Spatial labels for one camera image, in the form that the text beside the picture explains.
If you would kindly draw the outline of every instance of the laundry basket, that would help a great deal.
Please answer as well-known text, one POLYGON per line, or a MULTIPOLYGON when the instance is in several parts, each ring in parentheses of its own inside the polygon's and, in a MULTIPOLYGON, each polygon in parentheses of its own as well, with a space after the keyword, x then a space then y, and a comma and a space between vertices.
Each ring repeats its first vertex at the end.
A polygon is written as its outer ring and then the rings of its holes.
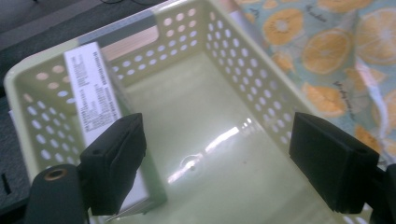
POLYGON ((294 112, 317 115, 314 107, 210 0, 168 1, 14 66, 7 97, 31 179, 79 164, 84 145, 63 53, 91 42, 121 83, 124 113, 143 113, 167 195, 145 215, 112 222, 357 220, 330 211, 289 158, 294 112))

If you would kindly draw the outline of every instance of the box label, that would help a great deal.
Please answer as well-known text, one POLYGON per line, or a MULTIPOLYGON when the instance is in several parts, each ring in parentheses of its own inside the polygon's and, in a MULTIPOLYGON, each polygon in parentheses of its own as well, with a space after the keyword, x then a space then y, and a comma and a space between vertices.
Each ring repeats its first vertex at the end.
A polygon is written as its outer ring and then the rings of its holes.
POLYGON ((86 147, 121 117, 97 43, 64 53, 86 147))

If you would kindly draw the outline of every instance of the plastic basket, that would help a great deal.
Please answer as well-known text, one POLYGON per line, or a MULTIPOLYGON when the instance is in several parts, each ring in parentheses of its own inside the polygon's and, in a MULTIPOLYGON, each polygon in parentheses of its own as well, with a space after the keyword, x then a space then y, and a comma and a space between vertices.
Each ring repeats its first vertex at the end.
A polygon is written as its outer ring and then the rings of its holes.
POLYGON ((31 179, 48 166, 79 163, 84 146, 63 53, 93 41, 127 106, 143 113, 168 198, 114 222, 343 222, 288 156, 294 112, 317 115, 314 107, 209 0, 168 1, 9 71, 7 96, 31 179))

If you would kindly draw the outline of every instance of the light green basket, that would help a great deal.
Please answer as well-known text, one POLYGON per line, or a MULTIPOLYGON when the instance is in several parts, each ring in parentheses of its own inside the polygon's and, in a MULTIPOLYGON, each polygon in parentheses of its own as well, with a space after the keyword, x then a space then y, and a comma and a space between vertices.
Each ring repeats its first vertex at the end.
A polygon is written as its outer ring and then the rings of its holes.
POLYGON ((289 159, 294 112, 318 113, 210 0, 168 1, 13 67, 7 96, 31 179, 49 166, 79 163, 84 146, 63 53, 93 41, 127 106, 143 113, 168 198, 113 222, 362 220, 332 213, 289 159))

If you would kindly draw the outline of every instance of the dark floor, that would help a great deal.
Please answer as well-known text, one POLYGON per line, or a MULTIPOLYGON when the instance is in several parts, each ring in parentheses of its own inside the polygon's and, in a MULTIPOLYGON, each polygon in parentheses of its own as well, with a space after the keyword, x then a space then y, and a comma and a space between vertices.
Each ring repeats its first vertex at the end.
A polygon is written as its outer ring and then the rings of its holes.
POLYGON ((12 221, 4 217, 12 209, 23 208, 30 188, 3 87, 9 68, 34 53, 148 7, 134 0, 111 5, 100 0, 0 0, 0 223, 21 222, 18 216, 23 209, 7 217, 12 221))

